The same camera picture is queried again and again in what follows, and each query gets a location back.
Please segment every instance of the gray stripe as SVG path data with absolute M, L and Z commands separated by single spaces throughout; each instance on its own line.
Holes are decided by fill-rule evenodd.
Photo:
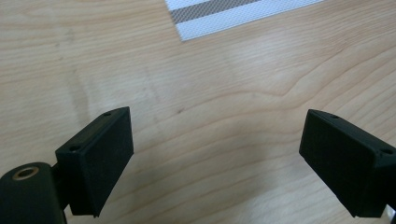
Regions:
M 210 0 L 190 7 L 183 7 L 171 11 L 176 24 L 215 14 L 234 7 L 260 2 L 261 0 Z

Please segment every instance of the black plastic part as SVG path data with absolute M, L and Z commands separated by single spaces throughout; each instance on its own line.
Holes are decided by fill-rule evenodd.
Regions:
M 395 208 L 396 149 L 335 115 L 309 110 L 300 154 L 354 217 Z
M 58 193 L 58 200 L 61 208 L 64 210 L 70 201 L 70 187 L 67 179 L 62 175 L 59 164 L 56 163 L 52 167 L 53 181 L 55 183 L 56 191 Z
M 0 179 L 0 223 L 66 223 L 48 164 L 29 163 L 3 175 Z
M 129 107 L 108 111 L 56 150 L 73 215 L 98 217 L 134 154 Z

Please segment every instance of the wood grain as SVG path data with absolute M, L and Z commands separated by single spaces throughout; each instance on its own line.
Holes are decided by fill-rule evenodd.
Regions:
M 396 2 L 328 0 L 182 43 L 163 0 L 0 3 L 0 173 L 104 111 L 135 155 L 99 218 L 69 223 L 389 223 L 353 218 L 298 154 L 308 108 L 396 145 Z

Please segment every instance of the striped paper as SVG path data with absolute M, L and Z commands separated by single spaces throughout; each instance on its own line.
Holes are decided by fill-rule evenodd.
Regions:
M 323 0 L 165 0 L 181 40 L 213 34 Z

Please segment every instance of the wooden surface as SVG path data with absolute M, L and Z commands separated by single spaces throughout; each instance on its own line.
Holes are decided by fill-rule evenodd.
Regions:
M 353 218 L 299 156 L 308 108 L 396 145 L 396 2 L 327 0 L 182 43 L 163 0 L 0 3 L 0 173 L 128 105 L 135 154 L 99 218 Z

